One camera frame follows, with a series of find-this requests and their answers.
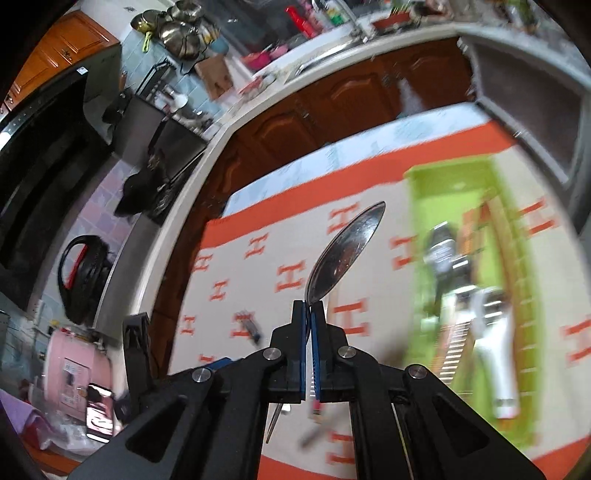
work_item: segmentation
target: red bottle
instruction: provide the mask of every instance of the red bottle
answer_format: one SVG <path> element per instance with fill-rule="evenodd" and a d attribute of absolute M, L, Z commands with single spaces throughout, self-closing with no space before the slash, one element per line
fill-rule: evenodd
<path fill-rule="evenodd" d="M 304 17 L 302 17 L 292 5 L 285 9 L 286 13 L 291 17 L 295 26 L 304 34 L 306 38 L 314 38 L 318 35 L 318 32 L 314 30 L 314 27 Z"/>

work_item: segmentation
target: kitchen sink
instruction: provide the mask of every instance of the kitchen sink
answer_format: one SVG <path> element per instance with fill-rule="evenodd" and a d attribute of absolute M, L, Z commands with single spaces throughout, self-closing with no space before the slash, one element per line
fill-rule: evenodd
<path fill-rule="evenodd" d="M 352 48 L 359 47 L 360 45 L 363 45 L 363 39 L 362 38 L 353 38 L 345 43 L 342 43 L 340 45 L 337 45 L 336 47 L 332 47 L 332 48 L 326 50 L 325 52 L 314 57 L 313 59 L 306 61 L 306 62 L 302 63 L 301 65 L 299 65 L 298 67 L 294 68 L 290 72 L 290 74 L 287 76 L 287 78 L 285 79 L 285 83 L 288 83 L 288 82 L 298 78 L 303 73 L 321 65 L 322 63 L 326 62 L 328 59 L 331 59 L 332 57 L 339 55 L 343 52 L 349 51 Z"/>

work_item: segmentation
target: faucet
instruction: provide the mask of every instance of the faucet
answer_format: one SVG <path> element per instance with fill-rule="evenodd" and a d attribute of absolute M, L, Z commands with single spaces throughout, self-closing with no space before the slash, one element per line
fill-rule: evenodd
<path fill-rule="evenodd" d="M 311 1 L 312 1 L 312 7 L 317 12 L 320 10 L 322 10 L 324 12 L 328 11 L 329 7 L 326 4 L 326 0 L 311 0 Z M 348 19 L 353 24 L 353 30 L 351 31 L 351 37 L 361 38 L 363 43 L 367 43 L 369 40 L 371 40 L 375 36 L 375 31 L 373 29 L 371 29 L 370 34 L 368 34 L 363 29 L 363 27 L 359 23 L 359 19 L 353 13 L 353 11 L 351 10 L 351 8 L 349 7 L 349 5 L 347 4 L 347 2 L 345 0 L 333 0 L 333 1 L 338 4 L 339 8 L 345 13 L 345 15 L 348 17 Z"/>

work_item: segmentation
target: metal pivot screw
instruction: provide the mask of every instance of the metal pivot screw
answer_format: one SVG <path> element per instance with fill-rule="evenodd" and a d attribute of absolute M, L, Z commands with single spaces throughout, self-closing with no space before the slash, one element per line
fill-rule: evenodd
<path fill-rule="evenodd" d="M 193 377 L 193 380 L 197 383 L 206 382 L 212 377 L 212 371 L 209 368 L 198 368 L 193 370 L 191 377 Z"/>
<path fill-rule="evenodd" d="M 425 378 L 427 376 L 427 369 L 422 365 L 411 365 L 408 367 L 408 374 L 416 379 Z"/>
<path fill-rule="evenodd" d="M 281 356 L 281 350 L 272 346 L 266 348 L 262 353 L 262 356 L 264 356 L 267 360 L 277 360 Z"/>
<path fill-rule="evenodd" d="M 341 358 L 353 358 L 355 355 L 357 355 L 357 350 L 355 350 L 355 348 L 352 346 L 343 345 L 341 348 L 339 348 L 338 353 L 339 357 Z"/>

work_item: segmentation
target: metal spoon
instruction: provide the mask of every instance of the metal spoon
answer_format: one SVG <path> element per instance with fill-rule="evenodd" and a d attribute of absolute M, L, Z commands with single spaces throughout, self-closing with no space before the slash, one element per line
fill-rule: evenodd
<path fill-rule="evenodd" d="M 305 290 L 307 337 L 311 326 L 310 305 L 328 295 L 357 260 L 378 228 L 385 211 L 386 202 L 378 202 L 358 214 L 332 239 L 312 267 Z M 273 412 L 265 443 L 271 439 L 282 407 L 283 403 L 277 404 Z"/>

